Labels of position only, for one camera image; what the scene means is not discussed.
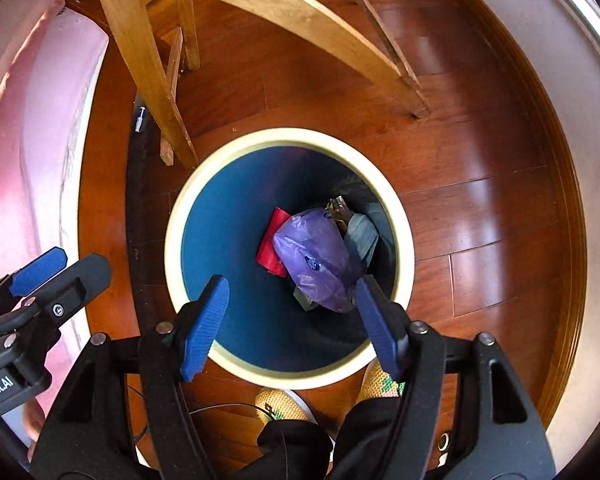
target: purple plastic bag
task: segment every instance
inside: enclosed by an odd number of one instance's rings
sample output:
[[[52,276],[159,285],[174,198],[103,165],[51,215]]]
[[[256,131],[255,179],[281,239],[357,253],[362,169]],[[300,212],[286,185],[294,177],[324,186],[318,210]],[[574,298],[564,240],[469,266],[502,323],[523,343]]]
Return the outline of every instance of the purple plastic bag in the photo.
[[[336,312],[353,309],[351,294],[362,276],[326,209],[293,215],[273,235],[273,248],[298,288]]]

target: blue label on purple bag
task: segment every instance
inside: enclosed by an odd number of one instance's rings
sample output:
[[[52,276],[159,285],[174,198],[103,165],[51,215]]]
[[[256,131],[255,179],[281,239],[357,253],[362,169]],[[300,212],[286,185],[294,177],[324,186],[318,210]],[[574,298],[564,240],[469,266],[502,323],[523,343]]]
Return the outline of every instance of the blue label on purple bag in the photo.
[[[311,270],[320,270],[320,263],[318,263],[318,260],[315,258],[312,258],[311,256],[305,256],[304,260]]]

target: person's leg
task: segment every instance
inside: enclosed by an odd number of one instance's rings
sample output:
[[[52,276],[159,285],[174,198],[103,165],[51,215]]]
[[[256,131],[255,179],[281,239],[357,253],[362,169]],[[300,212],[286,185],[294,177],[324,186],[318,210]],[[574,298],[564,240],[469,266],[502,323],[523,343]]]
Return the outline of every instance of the person's leg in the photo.
[[[347,413],[333,452],[329,480],[368,480],[389,436],[400,404],[403,384],[397,384],[373,361],[356,405]]]
[[[256,398],[266,426],[258,437],[263,456],[230,480],[324,480],[332,443],[308,407],[282,390],[263,388]]]

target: yellow shoe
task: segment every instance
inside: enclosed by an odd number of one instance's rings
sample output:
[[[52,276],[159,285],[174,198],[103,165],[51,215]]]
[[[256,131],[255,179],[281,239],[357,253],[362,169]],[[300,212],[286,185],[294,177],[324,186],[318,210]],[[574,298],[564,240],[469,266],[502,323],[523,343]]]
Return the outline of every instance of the yellow shoe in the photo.
[[[256,396],[255,405],[260,410],[256,410],[258,417],[265,424],[270,420],[305,420],[317,424],[314,414],[298,394],[291,390],[274,390],[273,388],[263,388]]]
[[[356,404],[363,400],[378,399],[379,397],[400,397],[403,391],[404,383],[396,383],[391,375],[382,370],[378,359],[374,359],[366,368]]]

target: white wall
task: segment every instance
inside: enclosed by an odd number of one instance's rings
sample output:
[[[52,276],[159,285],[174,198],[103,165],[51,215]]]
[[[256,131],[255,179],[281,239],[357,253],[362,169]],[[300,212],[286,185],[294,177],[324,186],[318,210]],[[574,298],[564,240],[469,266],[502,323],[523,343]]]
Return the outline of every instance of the white wall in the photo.
[[[538,73],[580,182],[587,232],[587,300],[567,389],[547,431],[560,470],[600,421],[600,54],[559,0],[484,0]]]

